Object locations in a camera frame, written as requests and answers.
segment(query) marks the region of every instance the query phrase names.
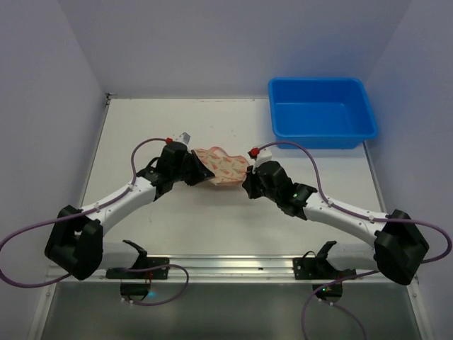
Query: red cap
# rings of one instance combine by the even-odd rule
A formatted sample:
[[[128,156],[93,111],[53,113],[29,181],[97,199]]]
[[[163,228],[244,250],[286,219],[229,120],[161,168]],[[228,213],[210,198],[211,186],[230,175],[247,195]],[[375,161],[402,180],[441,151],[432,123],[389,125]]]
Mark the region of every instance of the red cap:
[[[254,147],[248,154],[250,154],[250,157],[255,158],[258,156],[260,153],[260,150],[257,147]]]

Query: black clamp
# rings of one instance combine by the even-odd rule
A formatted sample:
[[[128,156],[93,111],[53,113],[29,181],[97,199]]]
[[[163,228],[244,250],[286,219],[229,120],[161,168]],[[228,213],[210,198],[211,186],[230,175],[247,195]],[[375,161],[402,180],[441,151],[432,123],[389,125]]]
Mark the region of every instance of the black clamp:
[[[140,257],[132,266],[132,269],[146,269],[157,266],[164,266],[170,264],[168,257]],[[152,278],[153,280],[166,280],[168,278],[168,267],[156,269],[155,271],[147,271],[143,273],[129,273],[121,268],[108,269],[105,277],[113,280],[143,280]]]
[[[71,205],[58,217],[80,213]],[[102,261],[103,227],[98,220],[81,216],[54,224],[44,254],[77,280],[85,280]]]
[[[328,251],[336,241],[329,241],[323,245],[315,257],[297,257],[292,259],[292,269],[296,280],[336,280],[356,274],[355,270],[337,271],[327,261]]]
[[[187,145],[180,142],[169,142],[157,160],[156,167],[152,163],[137,172],[137,177],[144,177],[156,187],[156,197],[159,199],[168,193],[174,183],[184,181],[189,186],[201,183],[215,177],[198,159],[194,152],[189,152]]]
[[[400,285],[411,283],[430,246],[408,214],[395,210],[388,218],[408,220],[388,222],[374,241],[374,260],[387,278]]]
[[[293,183],[277,161],[262,163],[253,173],[253,167],[247,168],[246,180],[242,183],[250,199],[262,196],[277,204],[286,215],[297,216],[306,220],[304,208],[306,201],[316,188],[305,184]]]

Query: cable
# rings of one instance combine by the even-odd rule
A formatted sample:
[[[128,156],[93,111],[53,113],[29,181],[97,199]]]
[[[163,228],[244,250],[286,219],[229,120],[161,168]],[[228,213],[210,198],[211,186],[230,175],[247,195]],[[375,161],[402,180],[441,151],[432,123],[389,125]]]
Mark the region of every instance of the cable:
[[[361,274],[357,274],[357,275],[346,276],[344,278],[339,278],[337,280],[334,280],[332,282],[326,283],[324,285],[320,285],[317,289],[315,289],[313,292],[311,292],[311,294],[305,300],[304,306],[302,308],[301,325],[302,325],[302,333],[304,334],[304,338],[306,340],[309,339],[309,335],[306,332],[306,326],[305,326],[306,309],[309,306],[310,300],[312,299],[313,296],[315,296],[317,294],[317,292],[319,292],[323,288],[330,287],[331,285],[337,285],[337,284],[342,283],[343,281],[346,281],[346,280],[355,280],[356,278],[363,278],[365,276],[369,276],[369,275],[372,275],[372,274],[375,274],[375,273],[377,273],[377,271],[368,271],[366,273],[361,273]],[[342,311],[348,313],[359,324],[359,326],[360,326],[360,328],[362,330],[364,339],[368,340],[368,334],[367,334],[367,331],[365,329],[365,326],[363,325],[363,323],[359,320],[359,318],[355,314],[353,314],[351,311],[347,310],[343,306],[337,305],[335,303],[333,303],[332,306],[337,307],[339,310],[342,310]]]
[[[319,169],[318,169],[318,166],[316,165],[316,162],[313,158],[313,156],[310,154],[310,152],[304,148],[303,146],[297,144],[297,143],[294,143],[294,142],[290,142],[290,141],[277,141],[277,142],[271,142],[271,143],[267,143],[261,147],[258,148],[259,151],[261,151],[262,149],[265,149],[266,147],[271,147],[273,145],[281,145],[281,144],[286,144],[286,145],[292,145],[294,147],[297,147],[299,148],[301,151],[303,151],[307,156],[308,158],[310,159],[311,161],[311,164],[313,165],[313,169],[314,169],[314,173],[315,173],[315,176],[316,176],[316,182],[318,184],[318,191],[319,191],[319,194],[321,195],[321,197],[326,201],[328,202],[329,199],[327,198],[327,196],[324,194],[323,192],[323,189],[322,189],[322,185],[321,185],[321,177],[319,175]],[[360,218],[360,219],[363,219],[363,220],[368,220],[368,216],[366,215],[361,215],[361,214],[358,214],[356,212],[353,212],[351,210],[348,210],[346,208],[343,208],[339,205],[336,205],[335,203],[332,203],[331,204],[332,207],[334,207],[335,209],[345,213],[345,214],[348,214],[348,215],[351,215],[353,217],[357,217],[357,218]],[[405,220],[403,218],[375,218],[374,219],[375,222],[391,222],[391,223],[406,223],[408,220]],[[434,225],[432,223],[429,223],[429,222],[424,222],[424,221],[420,221],[420,220],[410,220],[412,223],[415,223],[417,225],[423,225],[425,227],[428,227],[430,229],[434,229],[436,231],[438,231],[440,234],[442,234],[442,236],[447,240],[447,248],[445,249],[445,251],[443,253],[441,253],[440,255],[437,255],[437,256],[434,256],[432,258],[429,258],[429,259],[425,259],[422,261],[422,264],[428,264],[430,262],[434,262],[434,261],[439,261],[440,259],[443,259],[444,257],[446,257],[451,251],[452,251],[452,239],[450,238],[450,236],[447,234],[447,232],[445,230],[443,230],[441,227],[438,227],[437,225]],[[310,296],[306,299],[305,303],[304,303],[304,307],[302,309],[302,320],[301,320],[301,323],[302,323],[302,333],[304,334],[304,338],[306,340],[308,340],[308,334],[306,332],[306,327],[305,327],[305,314],[306,314],[306,308],[308,307],[308,304],[311,300],[311,298],[313,296],[315,296],[317,294],[318,291],[320,291],[322,288],[327,288],[331,285],[336,285],[337,283],[341,283],[343,281],[346,281],[346,280],[354,280],[356,278],[361,278],[361,277],[364,277],[364,276],[368,276],[368,275],[372,275],[372,274],[375,274],[377,273],[376,271],[369,271],[369,272],[366,272],[366,273],[362,273],[362,274],[357,274],[357,275],[354,275],[354,276],[348,276],[346,278],[339,278],[338,280],[335,280],[335,281],[332,281],[330,283],[327,283],[325,285],[322,285],[320,287],[318,287],[317,289],[315,289],[313,291],[312,294],[310,294]],[[365,339],[368,339],[368,335],[367,335],[367,332],[365,331],[365,328],[363,326],[363,324],[361,323],[361,321],[350,311],[348,311],[346,308],[340,306],[340,305],[336,305],[336,304],[333,304],[335,307],[339,308],[340,310],[344,311],[344,312],[347,312],[351,317],[353,317],[357,323],[359,324],[360,328],[362,329],[362,332],[364,334],[364,338]]]
[[[134,150],[132,151],[132,154],[131,154],[131,157],[130,157],[130,163],[131,163],[131,167],[132,167],[132,181],[131,181],[132,185],[134,185],[135,181],[137,180],[137,170],[135,168],[135,163],[134,163],[134,158],[135,158],[135,154],[137,153],[137,150],[140,147],[142,147],[143,145],[145,145],[145,144],[147,144],[149,142],[155,142],[155,141],[165,142],[166,140],[164,138],[150,138],[148,140],[144,140],[143,142],[139,143],[134,148]],[[129,193],[130,190],[131,190],[130,188],[127,188],[126,190],[124,190],[117,197],[112,198],[108,202],[105,202],[104,204],[99,205],[98,209],[103,209],[103,208],[108,207],[109,205],[111,205],[111,204],[113,204],[115,202],[118,202],[121,198],[125,197],[127,195],[127,193]],[[90,209],[90,210],[85,210],[83,212],[79,212],[78,214],[74,214],[74,215],[70,215],[70,216],[64,216],[64,217],[59,217],[59,218],[54,218],[52,220],[47,220],[47,221],[44,221],[44,222],[38,222],[38,223],[35,223],[35,224],[32,224],[32,225],[29,225],[27,227],[24,227],[22,229],[19,229],[19,230],[15,231],[15,232],[11,233],[10,235],[6,236],[0,242],[0,251],[3,249],[5,244],[8,243],[11,239],[13,239],[14,237],[16,237],[16,236],[18,236],[20,234],[23,234],[24,232],[28,232],[28,231],[33,230],[33,229],[44,227],[45,225],[53,225],[54,223],[57,223],[57,222],[68,221],[68,220],[72,220],[74,218],[78,218],[78,217],[81,217],[81,216],[89,215],[91,213],[94,213],[95,211],[96,211],[96,208],[93,208],[93,209]],[[56,278],[54,280],[46,281],[46,282],[42,282],[42,283],[20,283],[20,282],[11,280],[0,269],[0,279],[2,279],[4,282],[8,283],[9,285],[13,285],[14,287],[19,287],[19,288],[41,288],[41,287],[45,287],[47,285],[53,285],[54,283],[60,282],[61,280],[64,280],[65,278],[68,278],[70,276],[71,276],[71,274],[66,274],[66,275],[63,275],[63,276],[61,276],[59,278]]]
[[[145,269],[122,268],[122,270],[124,272],[126,272],[126,273],[146,273],[146,272],[149,272],[149,271],[157,271],[159,269],[163,269],[163,268],[167,268],[167,267],[178,268],[178,269],[180,269],[180,270],[182,270],[184,272],[184,274],[185,274],[185,283],[184,283],[183,288],[177,294],[175,294],[174,296],[170,297],[167,300],[163,300],[163,301],[159,301],[159,302],[151,302],[151,303],[130,300],[130,302],[133,305],[145,306],[145,307],[153,307],[153,306],[165,305],[166,303],[169,303],[169,302],[171,302],[173,300],[176,300],[177,298],[179,298],[185,292],[185,289],[189,285],[189,273],[187,272],[187,269],[185,269],[182,266],[179,266],[178,264],[164,264],[162,266],[156,266],[156,267],[145,268]]]
[[[304,269],[304,270],[305,270],[305,268],[304,268],[304,260],[310,253],[312,253],[316,257],[316,253],[314,251],[312,251],[312,250],[308,250],[308,252],[303,255],[303,257],[301,259],[301,264],[302,264],[302,269]]]

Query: metal frame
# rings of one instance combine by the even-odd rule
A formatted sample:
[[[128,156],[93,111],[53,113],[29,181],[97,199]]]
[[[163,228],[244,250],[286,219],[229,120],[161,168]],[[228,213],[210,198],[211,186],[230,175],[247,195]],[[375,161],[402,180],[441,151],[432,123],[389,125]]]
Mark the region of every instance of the metal frame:
[[[107,117],[108,107],[111,95],[107,94],[107,103],[105,107],[104,122]],[[98,136],[98,143],[101,138],[102,129]],[[379,204],[382,211],[386,211],[385,204],[382,199],[382,192],[377,181],[374,165],[370,159],[367,144],[364,143],[365,154],[371,171],[371,175],[376,189]],[[84,184],[84,194],[88,185],[89,175]],[[302,255],[284,255],[284,256],[244,256],[244,255],[150,255],[150,257],[165,256],[170,258],[171,264],[178,264],[185,267],[190,274],[191,283],[292,283],[292,284],[307,284],[307,283],[325,283],[328,280],[295,280],[292,270],[292,259],[302,257]],[[65,272],[57,266],[50,266],[47,272],[46,280],[64,275]],[[171,269],[168,273],[168,279],[161,281],[162,283],[179,283],[185,280],[185,274],[178,269]],[[75,278],[68,278],[65,281],[79,282]],[[120,280],[105,279],[105,271],[98,270],[90,278],[88,282],[120,282]],[[122,282],[137,282],[136,280],[123,280]],[[363,283],[381,283],[390,282],[382,274],[376,274],[358,280],[348,281],[348,284],[363,284]],[[55,295],[56,285],[46,287],[42,291],[35,317],[28,334],[28,340],[41,339],[42,332],[45,328],[52,299]],[[423,340],[434,339],[432,327],[425,306],[423,304],[418,278],[408,286],[408,294],[411,301],[415,319],[418,324],[420,335]]]
[[[178,264],[187,269],[191,283],[327,283],[330,280],[295,280],[292,270],[292,259],[302,257],[296,255],[284,256],[194,256],[194,255],[150,255],[149,257],[168,257],[171,264]],[[64,271],[57,266],[51,266],[47,274],[48,279],[64,275]],[[78,282],[75,278],[68,278],[67,282]],[[111,280],[105,279],[105,271],[97,270],[87,282],[125,282],[141,283],[141,280]],[[165,282],[183,282],[185,274],[178,269],[171,268]],[[352,282],[391,282],[383,275],[377,274],[367,280]]]

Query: fabric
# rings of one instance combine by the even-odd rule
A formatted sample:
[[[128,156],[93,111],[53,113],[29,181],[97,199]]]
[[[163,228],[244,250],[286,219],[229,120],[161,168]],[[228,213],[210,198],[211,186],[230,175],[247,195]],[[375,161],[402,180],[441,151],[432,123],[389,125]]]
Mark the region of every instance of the fabric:
[[[194,149],[198,159],[215,174],[209,181],[216,186],[235,186],[246,179],[248,161],[242,156],[230,156],[221,147]]]

